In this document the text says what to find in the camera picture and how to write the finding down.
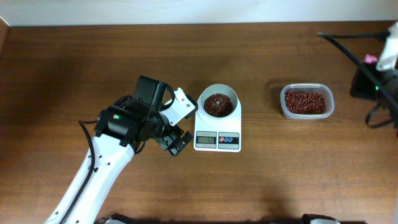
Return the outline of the pink measuring scoop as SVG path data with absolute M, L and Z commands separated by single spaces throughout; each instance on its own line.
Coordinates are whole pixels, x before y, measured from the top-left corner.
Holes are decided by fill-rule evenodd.
M 378 59 L 376 56 L 366 54 L 364 58 L 364 63 L 372 64 L 372 63 L 377 63 Z

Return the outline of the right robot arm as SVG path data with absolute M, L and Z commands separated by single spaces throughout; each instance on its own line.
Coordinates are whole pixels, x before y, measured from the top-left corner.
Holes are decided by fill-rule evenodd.
M 350 93 L 354 97 L 365 98 L 377 102 L 366 116 L 365 123 L 370 128 L 380 128 L 393 124 L 397 128 L 397 70 L 379 71 L 375 63 L 361 63 L 357 74 L 353 78 Z M 388 110 L 390 118 L 377 124 L 370 120 L 376 112 L 384 108 Z

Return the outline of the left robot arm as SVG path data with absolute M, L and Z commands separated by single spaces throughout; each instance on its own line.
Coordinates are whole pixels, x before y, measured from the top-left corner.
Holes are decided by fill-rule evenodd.
M 178 122 L 193 116 L 197 102 L 181 88 L 141 75 L 133 94 L 101 111 L 92 123 L 79 124 L 88 141 L 88 152 L 76 176 L 47 223 L 94 223 L 121 171 L 141 153 L 149 140 L 177 156 L 193 139 Z

